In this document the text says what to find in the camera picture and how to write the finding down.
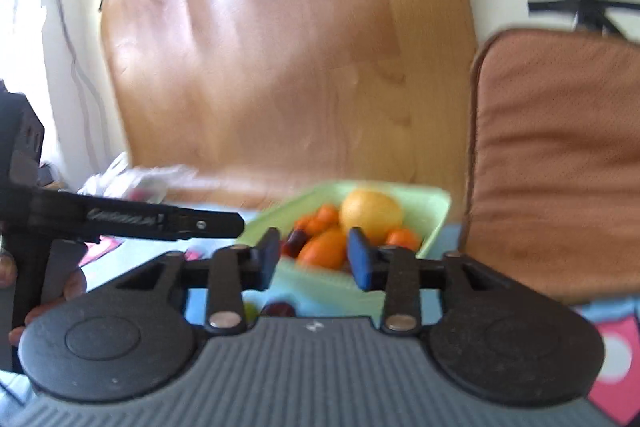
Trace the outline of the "person's left hand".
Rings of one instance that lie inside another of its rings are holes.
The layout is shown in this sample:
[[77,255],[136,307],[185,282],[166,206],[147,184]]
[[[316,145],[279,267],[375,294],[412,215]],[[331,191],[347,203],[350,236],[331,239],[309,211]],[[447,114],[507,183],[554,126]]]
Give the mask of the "person's left hand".
[[[8,253],[1,254],[1,287],[8,288],[13,286],[20,277],[18,276],[17,267],[14,259]],[[17,348],[24,334],[26,326],[32,323],[40,315],[47,313],[56,306],[67,303],[67,301],[73,300],[82,294],[85,294],[87,290],[87,279],[85,273],[81,269],[77,268],[64,284],[64,287],[56,293],[53,299],[42,301],[40,297],[32,299],[27,295],[26,303],[32,305],[32,309],[24,316],[24,321],[11,329],[8,332],[9,344]]]

